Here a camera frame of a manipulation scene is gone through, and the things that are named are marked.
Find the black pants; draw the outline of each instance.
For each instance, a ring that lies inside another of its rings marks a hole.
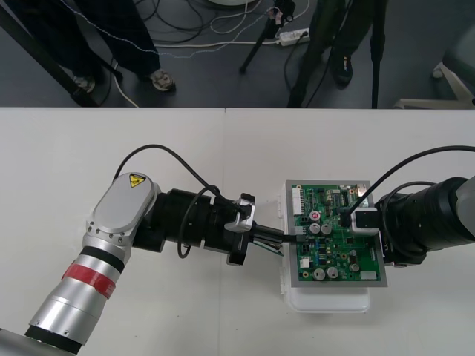
[[[310,22],[310,35],[315,32],[318,20],[320,19],[324,4],[326,1],[336,1],[335,18],[332,22],[330,31],[325,36],[325,47],[332,45],[333,37],[338,32],[341,23],[344,20],[346,5],[345,0],[318,0],[312,21]],[[351,56],[367,35],[373,23],[375,0],[353,0],[353,4],[348,10],[347,20],[345,21],[340,34],[335,39],[333,51],[335,53]]]
[[[73,71],[75,76],[94,76],[100,66],[91,54],[74,14],[60,0],[5,0],[8,7],[55,61]],[[147,28],[132,0],[75,0],[82,13],[111,35],[99,32],[119,65],[139,76],[160,69],[160,60]]]

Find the shoe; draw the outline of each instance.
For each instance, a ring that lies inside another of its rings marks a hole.
[[[91,93],[96,87],[96,80],[92,76],[75,76],[74,82],[86,93]]]
[[[346,87],[353,77],[351,56],[342,56],[334,53],[330,59],[330,71],[335,83],[340,87]]]
[[[171,91],[175,89],[175,82],[170,74],[163,69],[154,71],[149,78],[154,87],[160,91]]]

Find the yellow warning sticker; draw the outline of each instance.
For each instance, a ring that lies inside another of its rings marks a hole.
[[[137,176],[136,174],[131,174],[131,187],[135,188],[140,183],[145,182],[145,177]]]

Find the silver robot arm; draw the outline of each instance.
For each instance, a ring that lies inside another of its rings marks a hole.
[[[2,356],[77,354],[111,297],[137,228],[160,189],[143,174],[113,181],[86,223],[83,249],[30,321],[25,336],[0,329]]]

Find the black wire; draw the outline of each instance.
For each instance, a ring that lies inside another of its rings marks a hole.
[[[112,56],[111,58],[111,63],[109,63],[109,65],[112,67],[112,63],[114,62],[114,56]],[[105,93],[104,95],[104,99],[101,100],[101,102],[99,103],[99,106],[103,106],[105,101],[108,99],[109,97],[109,94],[111,93],[111,87],[112,87],[112,72],[109,72],[109,85],[108,85],[108,88],[107,88],[107,93]]]
[[[289,76],[287,75],[287,66],[289,65],[290,59],[292,58],[292,55],[294,54],[295,50],[297,49],[297,46],[298,46],[299,42],[306,35],[308,35],[308,32],[304,32],[300,35],[300,37],[298,38],[297,42],[294,44],[294,47],[290,51],[289,56],[287,57],[287,59],[285,60],[285,63],[284,63],[284,79],[285,79],[285,85],[287,86],[288,90],[291,90],[292,86],[290,84]]]
[[[144,19],[142,19],[144,22],[147,22],[149,19],[154,17],[155,13],[157,13],[158,5],[160,5],[160,0],[158,0],[156,4],[155,4],[155,1],[152,0],[152,3],[155,5],[155,8],[154,8],[154,10],[152,11],[152,13],[150,15],[148,15]]]
[[[320,79],[320,82],[318,83],[317,85],[317,88],[315,89],[315,91],[313,92],[312,96],[310,97],[310,100],[308,101],[307,105],[305,105],[305,108],[308,108],[310,103],[312,102],[313,98],[315,97],[315,95],[317,94],[318,92],[318,89],[320,89],[320,86],[323,84],[324,82],[324,79],[325,79],[325,76],[327,75],[327,71],[328,71],[328,67],[330,66],[330,60],[332,58],[332,55],[333,55],[333,46],[335,44],[335,41],[336,39],[338,38],[338,35],[340,34],[341,32],[341,29],[343,28],[344,26],[344,23],[345,21],[347,20],[346,17],[348,15],[348,10],[350,9],[351,5],[353,4],[353,0],[350,0],[348,2],[348,5],[347,5],[347,8],[345,9],[345,12],[344,12],[344,16],[343,16],[343,21],[341,22],[341,26],[340,28],[338,29],[338,32],[335,34],[335,38],[333,39],[332,41],[332,48],[330,50],[330,54],[328,56],[328,60],[327,60],[327,64],[325,65],[325,70],[324,70],[324,73],[323,75],[321,76],[321,79]]]
[[[350,208],[350,210],[346,213],[345,219],[349,221],[350,215],[354,212],[354,210],[359,207],[359,205],[369,197],[371,193],[374,192],[374,190],[379,187],[391,174],[399,170],[400,168],[404,167],[408,163],[411,163],[412,161],[415,161],[416,159],[422,158],[424,156],[428,156],[430,154],[437,154],[439,152],[448,152],[448,151],[464,151],[464,152],[475,152],[475,146],[461,146],[461,145],[455,145],[455,146],[442,146],[442,147],[436,147],[436,148],[431,148],[430,150],[426,150],[423,152],[420,152],[418,154],[414,154],[413,156],[405,159],[404,161],[400,162],[398,165],[395,165],[392,167],[388,172],[386,172],[381,178],[379,178],[376,183],[371,185],[371,187],[364,193],[358,200],[356,200],[355,204]]]
[[[183,235],[185,234],[185,226],[186,226],[186,223],[188,222],[188,215],[190,214],[190,211],[193,208],[194,204],[196,204],[198,199],[200,199],[203,194],[205,194],[207,191],[211,191],[214,194],[212,189],[216,190],[217,192],[220,191],[216,185],[210,185],[209,187],[205,187],[201,189],[191,200],[190,204],[188,205],[188,208],[186,209],[185,215],[183,215],[183,218],[180,224],[180,230],[178,231],[178,237],[177,237],[177,252],[180,258],[186,258],[188,254],[190,253],[190,249],[191,249],[191,246],[186,246],[185,253],[183,253],[181,250]]]
[[[117,177],[120,175],[120,172],[122,168],[124,168],[124,165],[129,161],[130,158],[138,154],[139,152],[142,152],[144,150],[148,150],[149,148],[158,148],[159,150],[163,150],[169,154],[171,154],[183,167],[186,168],[188,172],[191,173],[191,175],[196,178],[198,182],[200,182],[205,188],[208,188],[210,192],[212,192],[216,197],[222,199],[227,205],[233,208],[233,210],[240,211],[240,207],[235,205],[233,202],[230,200],[226,199],[223,197],[219,191],[219,189],[215,188],[214,185],[208,184],[203,178],[200,177],[200,175],[188,164],[185,162],[183,158],[181,158],[178,154],[173,152],[170,148],[163,146],[163,145],[157,145],[157,144],[150,144],[150,145],[144,145],[142,147],[138,147],[136,150],[133,150],[131,153],[127,155],[126,158],[120,163],[115,175],[114,175],[114,180],[117,179]]]
[[[181,30],[181,31],[190,30],[190,31],[197,31],[197,32],[194,35],[192,35],[191,37],[188,37],[187,39],[182,39],[182,40],[179,40],[179,41],[170,41],[170,40],[154,39],[154,38],[152,38],[152,40],[159,41],[159,42],[165,42],[165,43],[184,43],[184,42],[191,41],[192,39],[196,39],[203,32],[203,29],[206,28],[205,24],[204,24],[203,16],[201,15],[201,13],[198,10],[196,10],[194,8],[194,6],[191,4],[191,2],[189,0],[186,0],[186,2],[189,5],[189,7],[193,10],[193,12],[195,12],[198,15],[198,17],[200,18],[200,23],[201,23],[200,26],[193,27],[193,28],[185,28],[185,27],[174,26],[174,25],[168,23],[162,16],[160,16],[160,14],[157,11],[158,4],[160,3],[160,0],[158,0],[157,4],[155,5],[154,15],[156,15],[157,18],[159,18],[164,24],[167,24],[168,26],[173,27],[177,30]]]
[[[415,251],[408,251],[406,248],[403,248],[402,246],[399,245],[399,243],[393,239],[393,236],[391,235],[389,228],[387,227],[387,220],[386,220],[386,214],[387,214],[387,207],[389,206],[389,203],[391,199],[398,193],[400,190],[407,188],[407,187],[412,187],[413,185],[435,185],[435,183],[432,182],[424,182],[424,181],[419,181],[419,182],[409,182],[405,183],[403,185],[400,185],[398,188],[394,189],[393,191],[390,192],[390,194],[385,198],[382,212],[381,212],[381,219],[383,223],[383,229],[384,229],[384,235],[386,238],[390,241],[390,243],[393,245],[393,247],[403,254],[406,257],[422,257],[427,253],[427,250],[422,249],[421,252],[415,252]]]

